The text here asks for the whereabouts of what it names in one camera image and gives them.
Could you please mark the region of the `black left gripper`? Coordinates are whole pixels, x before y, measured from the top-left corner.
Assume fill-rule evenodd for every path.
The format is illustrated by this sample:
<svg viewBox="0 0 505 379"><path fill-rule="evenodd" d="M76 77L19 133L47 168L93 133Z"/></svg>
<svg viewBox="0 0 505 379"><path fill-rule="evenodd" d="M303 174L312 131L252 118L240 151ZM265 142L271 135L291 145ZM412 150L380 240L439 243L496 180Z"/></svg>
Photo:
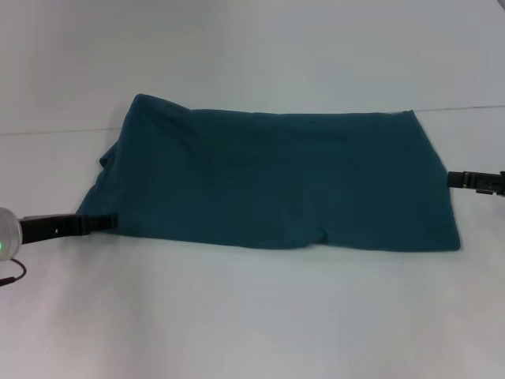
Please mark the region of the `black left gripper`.
<svg viewBox="0 0 505 379"><path fill-rule="evenodd" d="M22 244L25 245L97 232L110 233L118 227L118 216L116 214L29 216L19 219L19 222L22 232Z"/></svg>

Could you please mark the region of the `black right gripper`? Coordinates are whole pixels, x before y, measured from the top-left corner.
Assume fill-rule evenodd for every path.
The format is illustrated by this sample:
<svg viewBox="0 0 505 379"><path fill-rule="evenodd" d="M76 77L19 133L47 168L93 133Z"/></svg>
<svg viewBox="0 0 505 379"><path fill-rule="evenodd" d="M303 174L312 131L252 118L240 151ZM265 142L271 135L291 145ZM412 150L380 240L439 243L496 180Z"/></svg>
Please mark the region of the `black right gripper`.
<svg viewBox="0 0 505 379"><path fill-rule="evenodd" d="M447 174L449 188L474 190L476 193L504 196L504 172L489 174L470 171L449 171Z"/></svg>

